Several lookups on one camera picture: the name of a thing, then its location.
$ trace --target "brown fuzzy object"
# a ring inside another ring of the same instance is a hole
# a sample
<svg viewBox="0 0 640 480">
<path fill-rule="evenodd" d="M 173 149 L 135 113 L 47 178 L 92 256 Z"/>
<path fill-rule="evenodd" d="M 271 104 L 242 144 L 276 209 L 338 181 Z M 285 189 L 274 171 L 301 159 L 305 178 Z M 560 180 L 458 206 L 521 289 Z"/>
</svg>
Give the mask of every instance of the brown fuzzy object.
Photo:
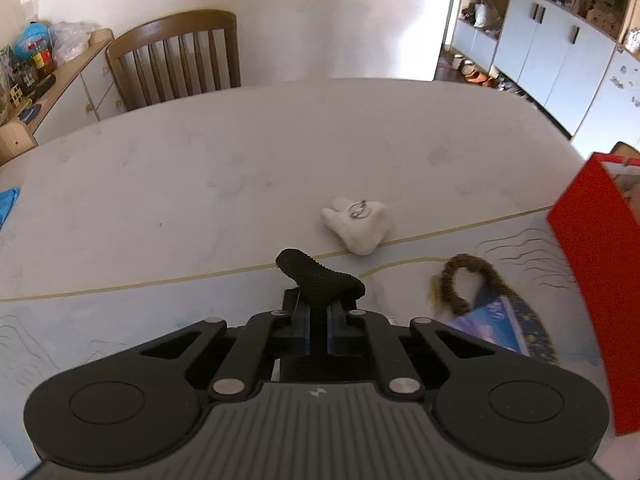
<svg viewBox="0 0 640 480">
<path fill-rule="evenodd" d="M 442 299 L 446 303 L 449 303 L 456 316 L 462 316 L 472 311 L 469 302 L 460 298 L 453 286 L 453 277 L 456 271 L 461 268 L 469 272 L 479 272 L 482 274 L 486 284 L 489 285 L 492 290 L 496 290 L 501 296 L 513 294 L 513 291 L 504 283 L 500 274 L 496 272 L 494 266 L 490 263 L 471 254 L 457 254 L 445 264 L 440 275 Z"/>
</svg>

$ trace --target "chair slat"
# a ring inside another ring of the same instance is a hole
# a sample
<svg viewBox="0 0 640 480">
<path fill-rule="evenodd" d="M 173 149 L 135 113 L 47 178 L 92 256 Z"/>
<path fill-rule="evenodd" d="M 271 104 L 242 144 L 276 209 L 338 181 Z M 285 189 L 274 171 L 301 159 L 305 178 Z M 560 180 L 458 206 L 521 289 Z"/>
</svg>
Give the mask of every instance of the chair slat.
<svg viewBox="0 0 640 480">
<path fill-rule="evenodd" d="M 216 90 L 220 90 L 220 69 L 218 68 L 218 53 L 216 52 L 216 42 L 213 39 L 213 30 L 208 30 L 209 34 L 209 56 L 211 58 L 211 71 L 213 72 L 213 84 Z"/>
<path fill-rule="evenodd" d="M 127 112 L 137 109 L 138 104 L 136 103 L 135 94 L 131 89 L 131 78 L 129 76 L 129 71 L 127 70 L 124 56 L 117 59 L 111 59 L 109 61 L 111 71 L 113 72 L 113 79 L 116 83 L 116 88 L 122 96 Z"/>
<path fill-rule="evenodd" d="M 184 76 L 184 85 L 187 87 L 187 94 L 193 95 L 193 85 L 191 84 L 191 72 L 189 71 L 189 62 L 187 61 L 187 45 L 184 36 L 178 36 L 178 45 L 180 46 L 180 63 L 182 64 L 182 75 Z"/>
<path fill-rule="evenodd" d="M 133 61 L 136 63 L 136 72 L 138 73 L 138 81 L 142 88 L 142 95 L 145 98 L 146 105 L 149 106 L 151 104 L 151 95 L 149 95 L 149 87 L 146 85 L 145 73 L 142 70 L 142 63 L 140 63 L 140 56 L 138 55 L 137 49 L 133 51 Z"/>
<path fill-rule="evenodd" d="M 207 91 L 207 79 L 204 76 L 204 65 L 202 63 L 202 51 L 200 50 L 200 38 L 198 33 L 193 33 L 193 51 L 196 55 L 196 70 L 198 71 L 198 82 L 200 83 L 200 92 L 204 94 Z"/>
<path fill-rule="evenodd" d="M 226 64 L 229 66 L 231 88 L 240 86 L 240 59 L 238 57 L 238 35 L 235 28 L 225 29 Z"/>
<path fill-rule="evenodd" d="M 174 95 L 174 99 L 177 99 L 180 97 L 180 92 L 178 91 L 178 81 L 175 78 L 174 56 L 171 53 L 169 40 L 162 40 L 162 48 L 164 49 L 164 62 L 166 63 L 166 71 L 169 74 L 171 93 Z"/>
<path fill-rule="evenodd" d="M 156 60 L 156 50 L 154 44 L 150 43 L 146 46 L 149 51 L 149 60 L 151 61 L 151 72 L 154 74 L 154 82 L 156 83 L 156 90 L 158 90 L 158 97 L 161 102 L 166 101 L 164 96 L 164 88 L 162 88 L 162 79 L 160 79 L 160 71 L 158 70 L 158 61 Z"/>
</svg>

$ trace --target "shoe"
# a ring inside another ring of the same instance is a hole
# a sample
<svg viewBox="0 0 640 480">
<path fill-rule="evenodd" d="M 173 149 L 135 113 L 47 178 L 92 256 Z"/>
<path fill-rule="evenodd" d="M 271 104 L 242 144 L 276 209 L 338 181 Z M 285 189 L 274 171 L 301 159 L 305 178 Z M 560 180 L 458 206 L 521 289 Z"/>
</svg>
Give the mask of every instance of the shoe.
<svg viewBox="0 0 640 480">
<path fill-rule="evenodd" d="M 465 77 L 477 72 L 474 62 L 470 59 L 465 59 L 460 65 L 460 72 Z"/>
<path fill-rule="evenodd" d="M 472 74 L 471 76 L 465 77 L 465 79 L 466 79 L 466 82 L 468 82 L 468 83 L 480 84 L 480 83 L 484 83 L 485 81 L 487 81 L 489 79 L 489 77 L 486 74 L 483 74 L 482 72 L 476 72 L 475 74 Z"/>
</svg>

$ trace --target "wooden chair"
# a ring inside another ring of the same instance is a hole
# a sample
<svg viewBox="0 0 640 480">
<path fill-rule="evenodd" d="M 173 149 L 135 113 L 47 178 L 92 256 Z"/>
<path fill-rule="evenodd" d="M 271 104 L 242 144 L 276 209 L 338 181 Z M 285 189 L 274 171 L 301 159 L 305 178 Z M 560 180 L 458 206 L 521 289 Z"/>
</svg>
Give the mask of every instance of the wooden chair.
<svg viewBox="0 0 640 480">
<path fill-rule="evenodd" d="M 158 55 L 155 43 L 162 42 L 164 50 L 164 61 L 166 63 L 166 74 L 168 75 L 169 86 L 174 99 L 181 97 L 174 67 L 174 58 L 170 44 L 171 38 L 178 38 L 180 51 L 181 72 L 184 77 L 184 86 L 188 95 L 193 95 L 193 83 L 188 63 L 188 51 L 185 36 L 190 34 L 193 38 L 193 49 L 195 56 L 196 72 L 200 92 L 209 91 L 207 89 L 206 73 L 202 59 L 202 48 L 200 46 L 199 32 L 208 34 L 209 58 L 213 72 L 214 89 L 220 90 L 220 70 L 218 68 L 218 55 L 214 42 L 214 30 L 223 29 L 225 37 L 226 62 L 229 72 L 229 83 L 232 88 L 240 86 L 240 61 L 238 56 L 238 35 L 236 33 L 236 16 L 226 10 L 191 10 L 190 12 L 180 12 L 159 20 L 145 23 L 139 27 L 125 32 L 122 36 L 112 41 L 106 49 L 107 63 L 113 72 L 116 86 L 120 91 L 127 110 L 139 108 L 136 98 L 136 89 L 133 80 L 130 78 L 130 71 L 127 67 L 126 56 L 133 54 L 136 75 L 145 104 L 152 104 L 152 97 L 149 92 L 149 84 L 145 78 L 143 62 L 140 53 L 146 46 L 153 83 L 155 84 L 158 98 L 161 102 L 166 101 L 165 88 L 162 85 L 162 77 L 158 66 Z"/>
</svg>

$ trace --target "white cloth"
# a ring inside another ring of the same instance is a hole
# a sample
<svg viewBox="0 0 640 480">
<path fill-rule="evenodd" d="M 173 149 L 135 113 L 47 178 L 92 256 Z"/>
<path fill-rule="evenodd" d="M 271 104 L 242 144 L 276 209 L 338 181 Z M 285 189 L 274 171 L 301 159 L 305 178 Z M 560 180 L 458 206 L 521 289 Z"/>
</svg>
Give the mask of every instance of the white cloth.
<svg viewBox="0 0 640 480">
<path fill-rule="evenodd" d="M 342 239 L 348 250 L 360 256 L 371 254 L 390 226 L 382 202 L 354 202 L 338 197 L 332 202 L 332 209 L 322 209 L 321 215 L 324 224 Z"/>
</svg>

